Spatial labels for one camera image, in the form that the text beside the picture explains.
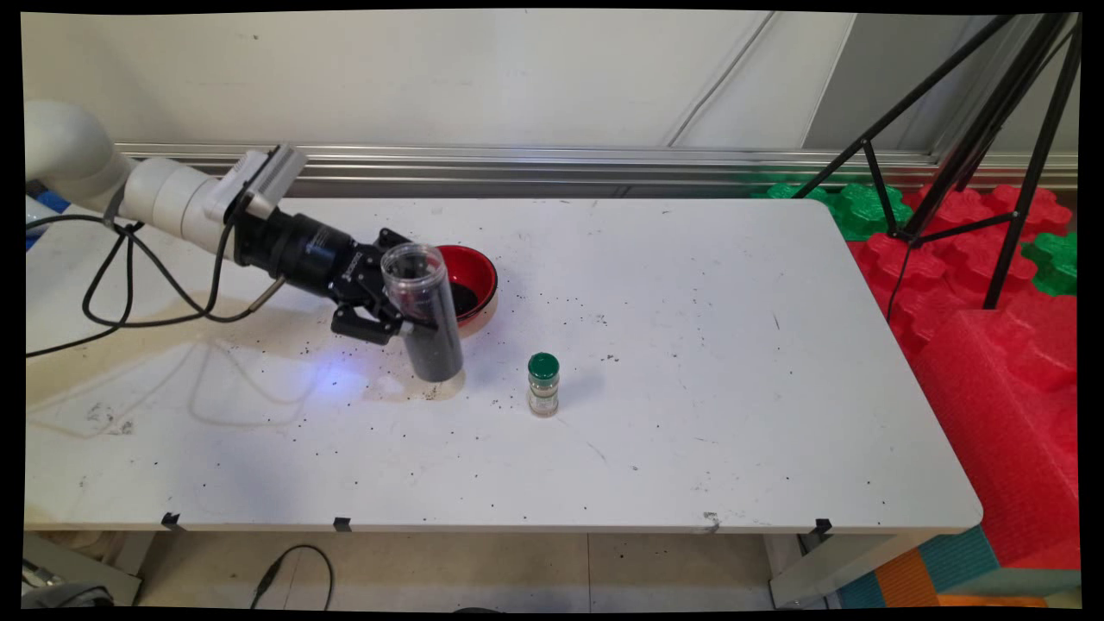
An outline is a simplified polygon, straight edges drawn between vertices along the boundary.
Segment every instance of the table surface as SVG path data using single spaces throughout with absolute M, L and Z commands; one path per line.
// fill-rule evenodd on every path
M 828 211 L 808 200 L 289 199 L 495 262 L 465 370 L 330 333 L 285 287 L 256 315 L 123 330 L 26 362 L 29 529 L 957 533 L 981 507 Z M 140 233 L 197 299 L 213 257 Z M 114 235 L 26 254 L 26 348 L 99 329 L 81 298 Z M 187 310 L 138 259 L 131 318 Z M 118 316 L 123 261 L 93 307 Z M 227 263 L 216 312 L 268 284 Z M 561 362 L 560 411 L 527 401 Z

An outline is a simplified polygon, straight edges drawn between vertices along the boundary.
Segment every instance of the floor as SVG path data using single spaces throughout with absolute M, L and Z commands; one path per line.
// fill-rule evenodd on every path
M 1072 591 L 1055 593 L 1047 599 L 1049 608 L 1072 608 L 1081 610 L 1081 587 Z
M 164 533 L 139 606 L 245 608 L 268 566 L 312 544 L 330 557 L 331 610 L 677 612 L 771 610 L 758 536 Z M 322 608 L 326 565 L 287 556 L 258 608 Z

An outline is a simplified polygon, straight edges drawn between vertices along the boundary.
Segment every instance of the green lid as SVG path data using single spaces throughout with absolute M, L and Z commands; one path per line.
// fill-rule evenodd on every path
M 529 359 L 529 375 L 537 380 L 550 380 L 560 372 L 560 361 L 555 356 L 541 351 Z

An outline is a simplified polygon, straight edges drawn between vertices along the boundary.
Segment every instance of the clear plastic container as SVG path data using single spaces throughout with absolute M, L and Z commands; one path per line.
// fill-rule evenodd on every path
M 551 417 L 560 409 L 560 361 L 541 351 L 529 359 L 529 409 Z
M 445 381 L 464 368 L 448 269 L 432 245 L 405 243 L 383 254 L 380 269 L 391 303 L 413 324 L 403 341 L 414 373 Z

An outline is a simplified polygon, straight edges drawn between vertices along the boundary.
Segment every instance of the white robotic arm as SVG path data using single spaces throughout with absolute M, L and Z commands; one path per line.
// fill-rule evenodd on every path
M 121 201 L 118 217 L 215 252 L 221 213 L 205 217 L 212 210 L 204 209 L 219 183 L 214 177 L 171 159 L 138 162 L 124 157 L 96 117 L 72 104 L 24 102 L 23 128 L 28 181 L 38 180 L 65 200 L 100 213 Z M 28 222 L 52 215 L 28 199 Z
M 216 179 L 171 159 L 136 162 L 124 157 L 99 122 L 74 105 L 24 102 L 23 118 L 28 181 L 38 180 L 70 202 L 104 213 L 105 224 L 119 234 L 132 232 L 118 229 L 116 217 L 145 222 L 212 253 L 225 235 L 225 257 L 261 267 L 277 281 L 250 312 L 287 282 L 337 303 L 330 328 L 338 334 L 380 345 L 402 335 L 422 379 L 444 381 L 459 372 L 463 358 L 447 277 L 439 293 L 422 285 L 447 276 L 439 253 L 436 262 L 428 246 L 411 244 L 417 248 L 403 253 L 403 275 L 395 275 L 396 263 L 391 282 L 405 280 L 407 297 L 421 296 L 422 303 L 400 310 L 388 297 L 381 266 L 386 251 L 410 240 L 381 229 L 374 243 L 358 243 L 301 213 L 277 208 L 306 165 L 301 151 L 289 145 L 248 151 Z M 43 220 L 45 208 L 30 197 L 26 206 L 31 228 Z M 434 312 L 426 313 L 431 306 Z M 358 308 L 374 318 L 360 316 Z M 210 308 L 194 317 L 200 316 L 220 319 Z M 124 324 L 119 327 L 141 327 Z

